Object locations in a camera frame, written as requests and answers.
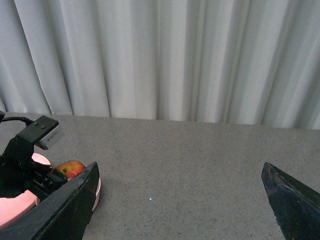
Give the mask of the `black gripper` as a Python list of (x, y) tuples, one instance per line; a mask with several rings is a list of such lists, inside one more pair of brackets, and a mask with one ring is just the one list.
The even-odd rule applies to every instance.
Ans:
[(0, 156), (0, 197), (15, 198), (30, 191), (41, 201), (0, 231), (2, 240), (81, 240), (89, 224), (99, 182), (91, 163), (78, 176), (68, 177), (49, 164), (33, 160), (35, 143), (12, 138)]

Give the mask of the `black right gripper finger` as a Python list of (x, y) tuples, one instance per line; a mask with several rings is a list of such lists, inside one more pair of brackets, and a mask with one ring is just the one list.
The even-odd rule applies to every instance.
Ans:
[(265, 162), (261, 179), (269, 204), (286, 240), (320, 238), (320, 194)]

